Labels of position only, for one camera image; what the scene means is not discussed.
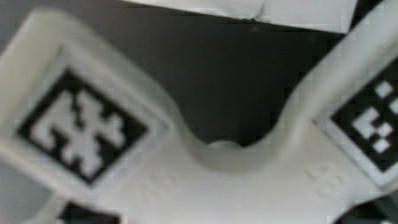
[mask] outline white plastic part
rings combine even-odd
[[[368,158],[355,158],[327,129],[334,105],[368,88],[398,55],[396,10],[387,0],[247,149],[201,143],[137,66],[75,19],[37,10],[0,60],[0,156],[62,197],[132,223],[332,223],[398,189],[398,172],[371,175]],[[121,157],[107,162],[103,154]]]
[[[126,0],[196,13],[336,33],[350,29],[357,0]]]

